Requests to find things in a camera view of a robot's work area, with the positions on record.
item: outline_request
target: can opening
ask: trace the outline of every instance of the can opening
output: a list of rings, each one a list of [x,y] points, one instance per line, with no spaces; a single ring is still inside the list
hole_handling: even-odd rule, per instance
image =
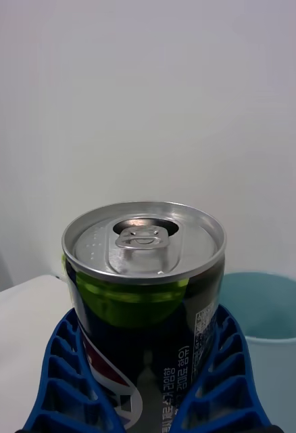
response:
[[[120,221],[113,227],[114,233],[120,235],[123,230],[130,227],[157,225],[167,230],[168,236],[174,235],[178,231],[178,225],[168,219],[159,218],[132,218]]]

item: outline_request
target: light blue bucket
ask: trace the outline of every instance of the light blue bucket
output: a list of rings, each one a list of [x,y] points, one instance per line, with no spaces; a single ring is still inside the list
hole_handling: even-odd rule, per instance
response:
[[[296,433],[296,281],[267,273],[229,273],[220,303],[246,335],[268,417],[285,433]]]

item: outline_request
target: white table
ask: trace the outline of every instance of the white table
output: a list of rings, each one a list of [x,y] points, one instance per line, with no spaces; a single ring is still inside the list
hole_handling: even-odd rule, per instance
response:
[[[50,275],[0,293],[0,433],[23,427],[38,392],[46,345],[70,308],[66,283]]]

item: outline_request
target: can label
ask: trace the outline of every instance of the can label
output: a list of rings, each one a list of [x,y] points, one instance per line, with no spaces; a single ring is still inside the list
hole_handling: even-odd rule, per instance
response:
[[[143,411],[141,395],[128,377],[95,347],[82,328],[81,331],[91,372],[127,430],[135,425],[141,416]]]
[[[167,433],[212,348],[224,261],[185,282],[121,286],[66,271],[89,366],[129,433]]]

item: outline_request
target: can rim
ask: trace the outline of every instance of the can rim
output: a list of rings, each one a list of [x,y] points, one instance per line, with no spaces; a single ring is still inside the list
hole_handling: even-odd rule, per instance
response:
[[[152,278],[147,277],[138,277],[137,275],[131,276],[131,275],[122,275],[122,274],[113,274],[107,271],[101,271],[101,270],[95,270],[90,268],[89,266],[85,265],[84,263],[80,262],[66,247],[65,239],[66,234],[70,230],[71,226],[80,218],[84,217],[88,213],[91,213],[94,210],[103,210],[111,208],[112,206],[115,206],[116,204],[140,204],[140,203],[154,203],[154,204],[169,204],[169,205],[175,205],[175,206],[181,206],[186,209],[191,209],[192,211],[201,212],[203,215],[213,219],[221,228],[223,233],[223,242],[221,246],[219,247],[218,251],[206,262],[202,263],[200,267],[195,267],[194,269],[190,269],[188,271],[178,273],[178,274],[167,274],[167,275],[154,275]],[[223,225],[219,222],[217,218],[212,216],[211,214],[208,214],[202,210],[199,210],[193,206],[189,206],[182,203],[176,203],[176,202],[163,202],[159,200],[134,200],[134,201],[127,201],[127,202],[119,202],[114,204],[108,204],[107,206],[100,206],[99,208],[95,208],[92,210],[89,210],[87,212],[84,212],[80,216],[76,217],[68,226],[65,228],[64,233],[62,235],[61,239],[62,243],[62,249],[64,251],[65,257],[70,261],[72,265],[76,267],[76,271],[81,271],[91,277],[101,279],[103,281],[107,281],[110,283],[118,283],[118,284],[130,284],[130,285],[139,285],[139,286],[152,286],[155,284],[163,284],[163,283],[172,283],[175,281],[180,281],[182,279],[187,279],[190,277],[194,277],[196,275],[199,275],[200,273],[203,273],[204,271],[211,268],[214,264],[216,264],[223,256],[224,251],[226,249],[226,243],[227,243],[227,235],[226,231],[223,227]]]

